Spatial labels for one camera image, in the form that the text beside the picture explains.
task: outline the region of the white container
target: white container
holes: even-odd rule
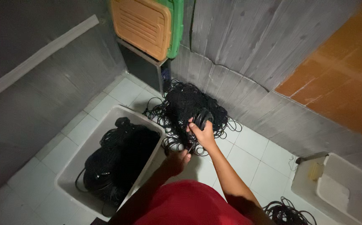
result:
[[[338,155],[301,162],[291,189],[337,222],[362,225],[362,170]]]
[[[79,206],[83,207],[85,210],[93,213],[98,218],[108,221],[110,217],[102,215],[103,202],[98,198],[94,197],[89,193],[79,192],[75,187],[75,180],[78,174],[84,168],[84,164],[86,159],[95,152],[98,148],[100,148],[99,141],[102,136],[110,129],[116,128],[114,125],[116,120],[120,117],[128,117],[131,123],[136,125],[145,125],[147,128],[153,131],[157,131],[160,134],[160,140],[158,141],[156,147],[154,148],[152,155],[148,159],[146,165],[132,186],[131,190],[128,192],[124,201],[121,205],[123,205],[129,197],[137,191],[140,186],[140,182],[153,161],[154,156],[156,155],[161,142],[164,139],[165,132],[163,127],[159,126],[155,122],[149,120],[144,115],[129,110],[123,106],[116,105],[114,106],[100,121],[100,123],[94,128],[91,135],[88,139],[81,144],[71,159],[64,166],[63,170],[58,173],[56,179],[54,181],[55,187],[63,192],[66,196],[68,196],[71,201],[75,202]],[[78,180],[78,186],[80,189],[85,190],[83,185],[83,174],[80,176]],[[117,208],[109,207],[108,205],[104,205],[104,214],[113,215],[117,211]]]

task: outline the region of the gray wall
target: gray wall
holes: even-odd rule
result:
[[[194,83],[234,119],[297,156],[334,152],[362,168],[362,135],[273,91],[355,12],[357,1],[185,4],[184,27],[193,20],[192,33],[184,31],[171,61],[174,78]]]
[[[105,1],[0,3],[0,77],[93,14],[98,25],[0,93],[0,186],[125,69]]]

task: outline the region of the cable bundle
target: cable bundle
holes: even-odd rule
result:
[[[266,207],[263,207],[263,210],[277,225],[313,225],[302,213],[308,213],[313,218],[314,225],[317,225],[312,214],[307,211],[296,210],[292,202],[285,197],[281,197],[281,202],[270,202]]]
[[[156,147],[160,135],[144,125],[134,125],[127,117],[118,118],[101,147],[85,161],[83,183],[87,191],[103,202],[119,206]]]
[[[193,134],[188,134],[186,127],[188,120],[191,117],[196,118],[204,109],[213,115],[214,138],[226,138],[224,130],[227,126],[230,130],[238,132],[242,130],[242,126],[228,116],[227,111],[218,105],[217,100],[201,92],[195,85],[184,84],[176,79],[169,84],[162,104],[152,110],[146,108],[143,114],[150,120],[157,118],[157,123],[166,129],[167,136],[162,142],[166,155],[171,148],[176,150],[192,148],[191,152],[203,155],[203,148],[199,148],[200,151],[195,149],[198,146],[197,138]]]

